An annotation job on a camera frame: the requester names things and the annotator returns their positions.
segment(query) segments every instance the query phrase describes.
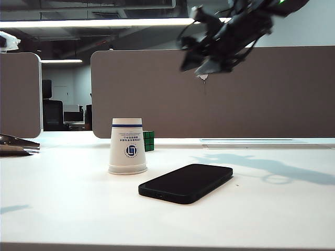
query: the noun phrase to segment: fluorescent light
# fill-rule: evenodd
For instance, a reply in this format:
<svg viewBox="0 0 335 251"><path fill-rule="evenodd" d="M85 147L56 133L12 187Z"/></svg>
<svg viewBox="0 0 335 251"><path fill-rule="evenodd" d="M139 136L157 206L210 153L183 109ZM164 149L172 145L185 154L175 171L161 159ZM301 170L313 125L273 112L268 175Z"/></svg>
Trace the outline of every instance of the fluorescent light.
<svg viewBox="0 0 335 251"><path fill-rule="evenodd" d="M6 21L0 28L52 28L52 27L137 27L189 25L192 18L61 20L61 21Z"/></svg>
<svg viewBox="0 0 335 251"><path fill-rule="evenodd" d="M80 59L64 59L64 60L41 60L41 63L81 63Z"/></svg>

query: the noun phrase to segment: white paper cup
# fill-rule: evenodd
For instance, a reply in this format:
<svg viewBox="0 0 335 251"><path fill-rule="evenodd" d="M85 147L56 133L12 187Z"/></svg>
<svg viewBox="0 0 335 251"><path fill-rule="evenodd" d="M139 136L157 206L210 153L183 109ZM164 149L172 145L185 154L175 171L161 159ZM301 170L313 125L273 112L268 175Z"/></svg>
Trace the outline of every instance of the white paper cup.
<svg viewBox="0 0 335 251"><path fill-rule="evenodd" d="M110 174L139 174L147 170L142 119L114 118L110 137Z"/></svg>

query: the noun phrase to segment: white tabletop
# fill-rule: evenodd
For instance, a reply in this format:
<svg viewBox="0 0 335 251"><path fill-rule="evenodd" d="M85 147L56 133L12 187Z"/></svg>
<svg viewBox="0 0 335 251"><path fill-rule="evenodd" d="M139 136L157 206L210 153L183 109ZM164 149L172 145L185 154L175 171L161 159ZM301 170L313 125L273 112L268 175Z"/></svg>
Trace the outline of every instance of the white tabletop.
<svg viewBox="0 0 335 251"><path fill-rule="evenodd" d="M335 249L335 149L158 145L145 173L116 176L109 140L92 132L34 141L39 154L1 159L3 245ZM190 205L138 195L139 184L190 163L232 167L233 179Z"/></svg>

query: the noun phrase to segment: robotic arm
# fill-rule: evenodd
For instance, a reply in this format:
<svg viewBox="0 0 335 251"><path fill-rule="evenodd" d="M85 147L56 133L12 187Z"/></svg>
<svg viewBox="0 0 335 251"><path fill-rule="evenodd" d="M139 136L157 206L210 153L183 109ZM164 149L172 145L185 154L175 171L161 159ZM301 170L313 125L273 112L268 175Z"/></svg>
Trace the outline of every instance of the robotic arm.
<svg viewBox="0 0 335 251"><path fill-rule="evenodd" d="M181 71L198 68L196 75L231 72L252 51L256 42L271 33L272 16L288 16L302 8L309 0L229 0L231 20L222 23L216 16L193 7L194 22L206 24L201 41L179 35L177 41L186 56Z"/></svg>

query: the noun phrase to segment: blue stripe on cup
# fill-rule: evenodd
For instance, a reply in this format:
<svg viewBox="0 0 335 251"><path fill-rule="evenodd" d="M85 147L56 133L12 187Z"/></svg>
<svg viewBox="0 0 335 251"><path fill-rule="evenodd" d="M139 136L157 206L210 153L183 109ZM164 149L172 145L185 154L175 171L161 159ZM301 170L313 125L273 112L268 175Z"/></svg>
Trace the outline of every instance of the blue stripe on cup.
<svg viewBox="0 0 335 251"><path fill-rule="evenodd" d="M142 127L142 125L141 124L112 124L111 127L129 128L129 127Z"/></svg>

